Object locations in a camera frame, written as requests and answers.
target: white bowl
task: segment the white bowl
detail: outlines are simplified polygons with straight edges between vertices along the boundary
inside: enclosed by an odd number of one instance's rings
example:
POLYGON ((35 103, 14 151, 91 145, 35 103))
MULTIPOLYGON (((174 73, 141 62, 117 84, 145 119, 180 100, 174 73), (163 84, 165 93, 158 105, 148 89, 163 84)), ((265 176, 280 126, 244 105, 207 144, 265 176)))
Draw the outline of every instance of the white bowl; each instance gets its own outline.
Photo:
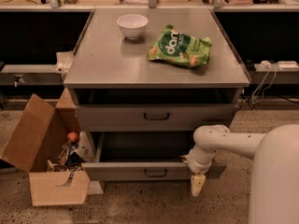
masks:
POLYGON ((117 24, 121 32, 128 39, 136 40, 142 36, 146 29, 149 20, 139 14, 127 14, 118 18, 117 24))

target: floor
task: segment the floor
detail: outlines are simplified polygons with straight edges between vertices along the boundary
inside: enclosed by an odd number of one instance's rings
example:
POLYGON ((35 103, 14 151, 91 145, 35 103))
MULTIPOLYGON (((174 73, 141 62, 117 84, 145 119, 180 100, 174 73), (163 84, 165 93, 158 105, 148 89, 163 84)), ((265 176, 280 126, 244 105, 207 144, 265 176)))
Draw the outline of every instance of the floor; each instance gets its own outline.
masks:
MULTIPOLYGON (((25 104, 10 102, 0 111, 0 151, 18 122, 25 104)), ((267 133, 299 124, 299 105, 285 101, 246 102, 230 130, 267 133)), ((208 179, 196 198, 189 181, 109 182, 103 195, 88 196, 83 205, 33 207, 28 174, 14 167, 0 169, 0 223, 130 223, 247 224, 252 161, 221 151, 217 161, 227 167, 219 179, 208 179)))

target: open cardboard box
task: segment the open cardboard box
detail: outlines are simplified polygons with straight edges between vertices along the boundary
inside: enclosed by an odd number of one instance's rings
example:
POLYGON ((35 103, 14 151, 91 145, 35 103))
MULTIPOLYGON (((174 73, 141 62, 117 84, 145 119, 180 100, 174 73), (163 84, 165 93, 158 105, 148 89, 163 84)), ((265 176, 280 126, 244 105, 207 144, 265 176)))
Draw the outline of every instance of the open cardboard box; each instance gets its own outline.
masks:
POLYGON ((32 95, 1 159, 29 173, 33 206, 82 204, 90 179, 85 171, 47 172, 47 159, 60 154, 69 131, 79 131, 74 109, 62 95, 56 107, 32 95))

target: table top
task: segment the table top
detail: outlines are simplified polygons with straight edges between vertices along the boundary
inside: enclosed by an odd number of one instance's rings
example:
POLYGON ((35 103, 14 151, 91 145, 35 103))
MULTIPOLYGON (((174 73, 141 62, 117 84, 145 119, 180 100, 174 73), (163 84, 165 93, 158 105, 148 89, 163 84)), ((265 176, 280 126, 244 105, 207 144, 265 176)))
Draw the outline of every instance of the table top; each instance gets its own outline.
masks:
POLYGON ((68 88, 243 88, 249 75, 207 8, 98 8, 66 76, 68 88), (137 13, 149 19, 146 33, 131 41, 116 20, 137 13), (210 37, 208 64, 193 69, 151 62, 147 52, 167 24, 178 32, 210 37))

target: snack bag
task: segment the snack bag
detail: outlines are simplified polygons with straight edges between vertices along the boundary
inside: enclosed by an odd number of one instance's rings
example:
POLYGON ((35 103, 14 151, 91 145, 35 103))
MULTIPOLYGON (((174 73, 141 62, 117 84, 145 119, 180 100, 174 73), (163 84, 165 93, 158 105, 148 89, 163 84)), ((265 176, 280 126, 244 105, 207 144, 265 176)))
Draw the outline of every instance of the snack bag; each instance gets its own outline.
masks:
POLYGON ((189 68, 206 64, 212 46, 210 38, 199 39, 176 32, 173 25, 166 25, 163 32, 147 53, 150 61, 163 60, 189 68))

